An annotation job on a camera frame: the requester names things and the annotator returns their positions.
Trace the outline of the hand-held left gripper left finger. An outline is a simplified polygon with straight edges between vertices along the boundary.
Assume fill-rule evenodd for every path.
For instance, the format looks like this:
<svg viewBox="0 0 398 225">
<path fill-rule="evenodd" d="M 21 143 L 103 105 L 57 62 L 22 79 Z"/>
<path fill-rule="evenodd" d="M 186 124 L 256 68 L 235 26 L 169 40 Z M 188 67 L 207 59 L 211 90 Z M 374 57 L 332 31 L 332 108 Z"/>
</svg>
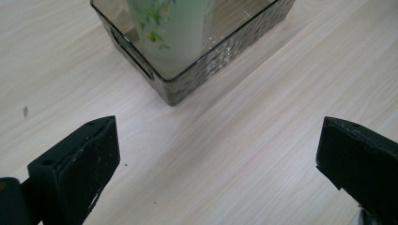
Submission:
<svg viewBox="0 0 398 225">
<path fill-rule="evenodd" d="M 27 166 L 35 224 L 82 225 L 120 162 L 115 117 L 85 123 Z"/>
</svg>

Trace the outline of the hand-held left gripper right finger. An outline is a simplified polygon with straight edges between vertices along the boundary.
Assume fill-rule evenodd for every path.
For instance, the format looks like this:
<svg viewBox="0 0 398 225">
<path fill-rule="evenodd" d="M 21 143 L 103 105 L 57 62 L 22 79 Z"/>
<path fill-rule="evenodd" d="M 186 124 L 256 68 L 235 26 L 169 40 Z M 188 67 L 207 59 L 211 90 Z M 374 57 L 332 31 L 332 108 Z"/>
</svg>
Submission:
<svg viewBox="0 0 398 225">
<path fill-rule="evenodd" d="M 323 122 L 316 168 L 379 225 L 398 225 L 398 143 L 334 117 Z"/>
</svg>

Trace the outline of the pale green bottle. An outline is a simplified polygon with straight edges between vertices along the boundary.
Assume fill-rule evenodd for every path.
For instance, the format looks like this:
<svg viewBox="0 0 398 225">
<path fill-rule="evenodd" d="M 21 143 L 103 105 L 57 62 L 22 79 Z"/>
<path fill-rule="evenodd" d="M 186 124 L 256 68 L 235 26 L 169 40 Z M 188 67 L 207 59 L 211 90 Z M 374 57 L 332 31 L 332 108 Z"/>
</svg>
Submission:
<svg viewBox="0 0 398 225">
<path fill-rule="evenodd" d="M 202 54 L 214 0 L 127 0 L 144 55 L 158 70 L 184 69 Z"/>
</svg>

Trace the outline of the smoky transparent plastic storage box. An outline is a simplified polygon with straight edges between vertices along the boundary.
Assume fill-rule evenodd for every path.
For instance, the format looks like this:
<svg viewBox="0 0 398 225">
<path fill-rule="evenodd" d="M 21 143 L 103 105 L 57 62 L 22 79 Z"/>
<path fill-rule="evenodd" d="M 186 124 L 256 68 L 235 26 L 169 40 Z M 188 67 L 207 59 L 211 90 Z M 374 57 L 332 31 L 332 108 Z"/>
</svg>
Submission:
<svg viewBox="0 0 398 225">
<path fill-rule="evenodd" d="M 283 21 L 296 0 L 214 0 L 201 56 L 184 69 L 158 70 L 145 57 L 127 0 L 90 0 L 118 50 L 174 106 Z"/>
</svg>

